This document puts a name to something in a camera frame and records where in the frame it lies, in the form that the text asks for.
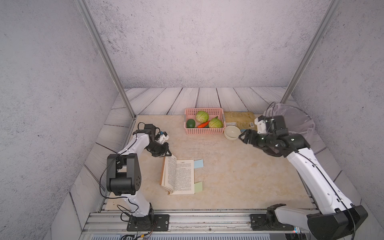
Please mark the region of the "dark cover paperback book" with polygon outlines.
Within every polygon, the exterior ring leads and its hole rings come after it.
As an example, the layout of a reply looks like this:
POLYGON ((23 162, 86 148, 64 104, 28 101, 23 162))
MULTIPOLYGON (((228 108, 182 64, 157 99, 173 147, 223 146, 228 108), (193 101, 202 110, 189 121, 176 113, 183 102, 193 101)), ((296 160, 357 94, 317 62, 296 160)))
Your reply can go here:
POLYGON ((164 157, 161 186, 169 195, 193 195, 194 160, 178 160, 175 156, 164 157))

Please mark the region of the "blue sticky note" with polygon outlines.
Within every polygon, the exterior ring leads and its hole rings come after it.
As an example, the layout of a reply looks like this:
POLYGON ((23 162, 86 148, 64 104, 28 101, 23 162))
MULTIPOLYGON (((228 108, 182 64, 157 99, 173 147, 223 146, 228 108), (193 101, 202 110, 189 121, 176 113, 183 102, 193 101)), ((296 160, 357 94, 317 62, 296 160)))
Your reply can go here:
POLYGON ((204 160, 203 159, 194 161, 194 168, 195 169, 203 168, 203 167, 204 167, 204 160))

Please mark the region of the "green sticky note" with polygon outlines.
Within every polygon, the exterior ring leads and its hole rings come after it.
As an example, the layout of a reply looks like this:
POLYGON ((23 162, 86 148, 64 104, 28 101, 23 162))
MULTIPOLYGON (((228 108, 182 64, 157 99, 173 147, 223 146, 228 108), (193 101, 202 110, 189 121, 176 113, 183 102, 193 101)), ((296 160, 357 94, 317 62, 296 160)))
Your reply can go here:
POLYGON ((203 182, 198 182, 194 184, 195 194, 203 191, 203 182))

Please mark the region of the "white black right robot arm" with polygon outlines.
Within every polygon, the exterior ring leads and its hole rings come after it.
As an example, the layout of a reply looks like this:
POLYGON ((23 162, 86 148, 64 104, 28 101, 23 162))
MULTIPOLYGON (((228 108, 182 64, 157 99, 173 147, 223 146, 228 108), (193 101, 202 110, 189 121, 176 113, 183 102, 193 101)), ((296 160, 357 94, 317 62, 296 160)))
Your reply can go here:
POLYGON ((285 204, 268 207, 266 224, 271 229, 291 225, 308 230, 318 240, 355 238, 367 219, 363 206, 356 206, 331 180, 301 134, 291 134, 283 116, 260 116, 256 130, 245 130, 239 139, 272 157, 286 158, 308 187, 316 210, 291 208, 285 204))

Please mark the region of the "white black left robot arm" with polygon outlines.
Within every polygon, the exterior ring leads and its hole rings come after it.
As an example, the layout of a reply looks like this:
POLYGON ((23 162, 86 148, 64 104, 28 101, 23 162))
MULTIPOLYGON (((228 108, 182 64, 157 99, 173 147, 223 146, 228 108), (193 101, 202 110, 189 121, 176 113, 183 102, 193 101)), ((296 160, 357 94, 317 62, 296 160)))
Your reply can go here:
POLYGON ((126 211, 139 220, 153 218, 153 208, 144 195, 139 191, 142 174, 139 156, 147 150, 155 158, 172 156, 167 140, 169 135, 152 124, 145 124, 144 129, 133 132, 133 139, 129 141, 117 154, 107 158, 106 188, 113 193, 113 199, 124 199, 128 205, 126 211))

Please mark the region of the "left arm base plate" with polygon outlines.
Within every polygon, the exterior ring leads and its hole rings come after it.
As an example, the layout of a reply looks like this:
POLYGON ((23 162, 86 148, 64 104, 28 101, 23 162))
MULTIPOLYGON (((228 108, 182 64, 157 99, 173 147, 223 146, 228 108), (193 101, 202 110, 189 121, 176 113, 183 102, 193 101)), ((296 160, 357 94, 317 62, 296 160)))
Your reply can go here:
POLYGON ((170 215, 148 215, 145 217, 130 217, 128 232, 167 232, 169 230, 170 215))

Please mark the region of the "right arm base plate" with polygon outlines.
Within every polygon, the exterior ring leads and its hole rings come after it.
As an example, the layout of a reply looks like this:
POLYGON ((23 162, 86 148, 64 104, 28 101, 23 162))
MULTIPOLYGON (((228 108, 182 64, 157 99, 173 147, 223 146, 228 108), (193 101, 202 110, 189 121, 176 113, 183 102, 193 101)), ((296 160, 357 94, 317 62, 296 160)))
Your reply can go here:
POLYGON ((251 214, 251 228, 253 231, 293 231, 292 225, 282 224, 273 214, 251 214))

